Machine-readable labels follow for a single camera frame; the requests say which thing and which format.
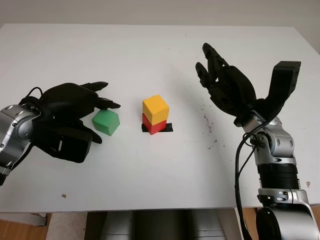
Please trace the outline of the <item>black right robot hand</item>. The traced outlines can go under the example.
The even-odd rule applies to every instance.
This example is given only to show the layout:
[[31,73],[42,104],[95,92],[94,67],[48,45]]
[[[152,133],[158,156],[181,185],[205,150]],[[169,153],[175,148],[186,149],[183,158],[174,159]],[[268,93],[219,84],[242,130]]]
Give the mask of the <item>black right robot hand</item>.
[[234,124],[243,127],[251,118],[257,100],[250,80],[235,66],[229,65],[208,43],[202,46],[207,68],[197,62],[195,69],[211,101],[223,112],[235,117]]

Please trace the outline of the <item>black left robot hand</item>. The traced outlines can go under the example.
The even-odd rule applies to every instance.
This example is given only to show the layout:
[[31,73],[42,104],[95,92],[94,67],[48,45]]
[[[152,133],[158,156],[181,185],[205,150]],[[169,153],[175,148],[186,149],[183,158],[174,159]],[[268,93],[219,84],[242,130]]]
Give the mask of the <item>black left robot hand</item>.
[[86,127],[81,119],[100,110],[118,109],[120,104],[110,99],[99,97],[98,91],[108,86],[105,81],[85,83],[63,83],[45,91],[41,97],[44,116],[42,122],[54,127],[70,127],[89,133],[92,141],[101,144],[101,137]]

